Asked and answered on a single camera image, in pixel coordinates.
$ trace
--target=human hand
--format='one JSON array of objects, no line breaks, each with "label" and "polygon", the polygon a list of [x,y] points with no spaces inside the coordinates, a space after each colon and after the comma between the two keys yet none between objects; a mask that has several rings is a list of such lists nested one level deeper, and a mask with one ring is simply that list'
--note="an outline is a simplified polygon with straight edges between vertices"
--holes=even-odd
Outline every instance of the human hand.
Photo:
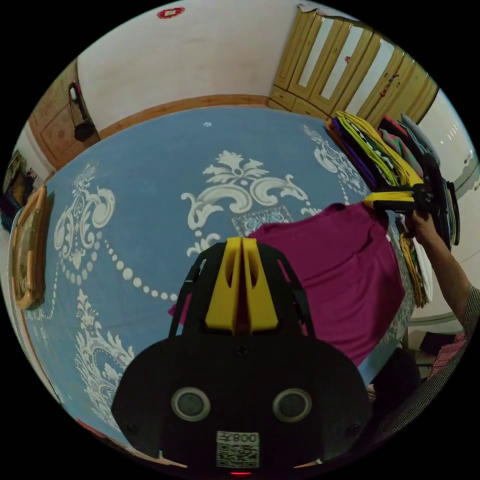
[{"label": "human hand", "polygon": [[411,236],[424,247],[439,238],[432,216],[428,213],[419,214],[414,210],[413,214],[405,219],[405,226]]}]

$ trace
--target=drawer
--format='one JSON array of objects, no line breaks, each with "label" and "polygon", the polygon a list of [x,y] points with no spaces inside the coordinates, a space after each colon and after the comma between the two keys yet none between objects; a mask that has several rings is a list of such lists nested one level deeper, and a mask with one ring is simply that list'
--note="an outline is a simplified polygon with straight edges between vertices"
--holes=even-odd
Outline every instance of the drawer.
[{"label": "drawer", "polygon": [[294,106],[295,98],[297,97],[274,85],[271,88],[270,98],[282,107],[285,107],[287,110],[291,110]]},{"label": "drawer", "polygon": [[321,120],[328,120],[329,116],[319,110],[318,108],[314,107],[311,103],[308,103],[305,100],[302,100],[301,98],[297,98],[295,100],[295,103],[293,104],[293,109],[292,112],[295,114],[302,114],[302,115],[308,115],[309,117],[315,117],[317,119]]},{"label": "drawer", "polygon": [[268,99],[268,102],[266,103],[267,107],[269,109],[274,109],[274,110],[283,110],[284,112],[288,112],[284,106],[281,106],[279,103],[276,101],[271,100],[270,98]]}]

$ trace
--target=blue rug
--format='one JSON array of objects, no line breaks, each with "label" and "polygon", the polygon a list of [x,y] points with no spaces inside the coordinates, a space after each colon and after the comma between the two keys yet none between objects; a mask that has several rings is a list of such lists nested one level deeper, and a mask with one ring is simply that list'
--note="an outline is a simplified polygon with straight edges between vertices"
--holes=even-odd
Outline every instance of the blue rug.
[{"label": "blue rug", "polygon": [[[262,223],[301,220],[369,193],[322,121],[242,107],[189,110],[121,131],[47,188],[45,302],[26,312],[27,327],[63,407],[124,444],[110,413],[119,379],[168,335],[168,310],[196,255]],[[394,226],[390,236],[407,295],[359,368],[366,384],[414,309]]]}]

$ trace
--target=qr code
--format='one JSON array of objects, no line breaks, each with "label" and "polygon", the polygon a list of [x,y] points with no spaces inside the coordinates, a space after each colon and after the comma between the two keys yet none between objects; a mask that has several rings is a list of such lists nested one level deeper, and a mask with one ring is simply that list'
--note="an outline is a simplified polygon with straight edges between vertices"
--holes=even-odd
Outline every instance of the qr code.
[{"label": "qr code", "polygon": [[259,434],[218,431],[216,466],[238,469],[258,468],[260,466]]}]

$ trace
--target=wooden wardrobe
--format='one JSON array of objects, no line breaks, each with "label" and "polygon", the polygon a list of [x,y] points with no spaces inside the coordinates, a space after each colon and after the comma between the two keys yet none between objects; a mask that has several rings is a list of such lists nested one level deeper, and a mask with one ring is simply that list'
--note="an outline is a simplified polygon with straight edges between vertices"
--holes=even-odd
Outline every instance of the wooden wardrobe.
[{"label": "wooden wardrobe", "polygon": [[322,120],[343,110],[377,127],[385,114],[418,123],[437,92],[415,60],[370,27],[299,9],[268,106]]}]

